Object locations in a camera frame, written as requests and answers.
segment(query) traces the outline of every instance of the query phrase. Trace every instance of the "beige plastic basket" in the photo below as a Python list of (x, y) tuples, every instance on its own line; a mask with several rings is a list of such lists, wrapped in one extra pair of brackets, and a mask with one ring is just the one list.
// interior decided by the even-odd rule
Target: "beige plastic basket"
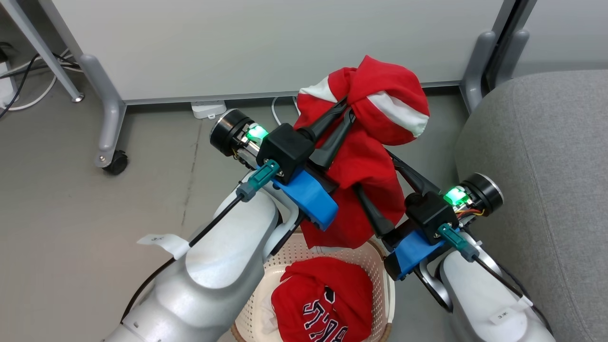
[(361, 266), (373, 284), (373, 316), (371, 335), (365, 342), (385, 342), (389, 338), (391, 322), (395, 314), (395, 283), (384, 270), (384, 249), (369, 240), (356, 250), (346, 248), (313, 248), (306, 246), (304, 236), (294, 233), (285, 246), (264, 264), (264, 278), (249, 298), (245, 308), (232, 326), (232, 335), (238, 342), (280, 342), (278, 331), (261, 332), (261, 301), (279, 284), (285, 267), (293, 262), (329, 256)]

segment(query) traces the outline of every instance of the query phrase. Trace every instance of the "caster wheel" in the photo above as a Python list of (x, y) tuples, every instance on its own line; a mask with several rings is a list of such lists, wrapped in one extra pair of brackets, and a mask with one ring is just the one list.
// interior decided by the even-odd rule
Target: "caster wheel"
[(105, 172), (108, 172), (110, 175), (120, 175), (126, 168), (126, 165), (129, 164), (129, 161), (126, 157), (125, 151), (116, 150), (114, 151), (114, 155), (112, 156), (112, 162), (103, 168)]

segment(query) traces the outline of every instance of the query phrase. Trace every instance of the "gray fabric cushion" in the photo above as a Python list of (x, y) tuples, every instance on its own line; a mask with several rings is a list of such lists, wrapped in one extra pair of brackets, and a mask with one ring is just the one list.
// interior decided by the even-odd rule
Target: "gray fabric cushion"
[(608, 341), (608, 71), (506, 82), (467, 121), (462, 178), (480, 172), (505, 205), (474, 224), (525, 285), (558, 341)]

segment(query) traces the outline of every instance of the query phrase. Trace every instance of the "white panel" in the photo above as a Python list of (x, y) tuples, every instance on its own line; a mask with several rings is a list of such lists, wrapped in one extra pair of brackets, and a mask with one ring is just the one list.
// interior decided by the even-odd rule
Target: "white panel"
[(513, 76), (608, 69), (607, 18), (606, 0), (538, 0), (525, 25), (530, 39)]
[(125, 100), (295, 91), (366, 54), (460, 80), (501, 0), (54, 0)]

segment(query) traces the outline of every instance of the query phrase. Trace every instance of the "red cloth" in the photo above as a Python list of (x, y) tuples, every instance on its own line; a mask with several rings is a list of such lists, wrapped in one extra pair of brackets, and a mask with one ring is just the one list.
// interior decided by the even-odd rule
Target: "red cloth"
[(309, 248), (357, 248), (373, 235), (351, 188), (355, 183), (361, 183), (376, 207), (397, 224), (405, 213), (404, 196), (383, 144), (401, 145), (414, 140), (429, 117), (426, 96), (414, 73), (366, 56), (358, 68), (340, 69), (318, 85), (301, 89), (297, 106), (302, 115), (294, 127), (310, 125), (347, 94), (356, 120), (327, 172), (339, 183), (332, 195), (338, 213), (325, 232), (310, 222), (302, 223)]
[(361, 342), (371, 334), (373, 287), (359, 265), (317, 257), (287, 266), (281, 281), (271, 301), (284, 342)]

